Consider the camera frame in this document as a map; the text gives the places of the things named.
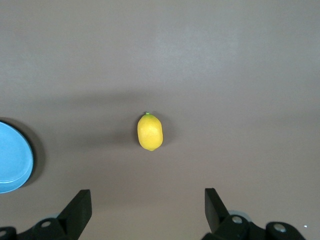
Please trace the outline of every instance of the yellow lemon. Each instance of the yellow lemon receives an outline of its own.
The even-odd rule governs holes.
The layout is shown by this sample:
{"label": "yellow lemon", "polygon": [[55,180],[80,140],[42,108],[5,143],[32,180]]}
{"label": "yellow lemon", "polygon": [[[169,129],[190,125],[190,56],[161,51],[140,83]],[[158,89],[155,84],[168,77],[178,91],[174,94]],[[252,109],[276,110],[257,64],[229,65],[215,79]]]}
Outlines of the yellow lemon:
{"label": "yellow lemon", "polygon": [[158,118],[146,112],[138,122],[138,139],[141,147],[153,151],[161,146],[164,136]]}

